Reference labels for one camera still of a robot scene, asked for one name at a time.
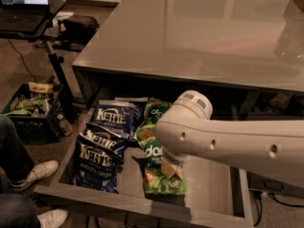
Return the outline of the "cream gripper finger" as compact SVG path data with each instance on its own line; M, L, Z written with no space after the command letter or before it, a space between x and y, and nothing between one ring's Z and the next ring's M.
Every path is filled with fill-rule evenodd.
M167 159L161 159L161 172L168 178L178 176L182 178L182 167L169 162Z

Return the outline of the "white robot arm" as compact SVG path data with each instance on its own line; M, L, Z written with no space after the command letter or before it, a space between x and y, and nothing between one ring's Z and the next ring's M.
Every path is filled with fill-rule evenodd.
M304 187L304 121L218 121L195 90L183 92L155 125L168 158L190 156Z

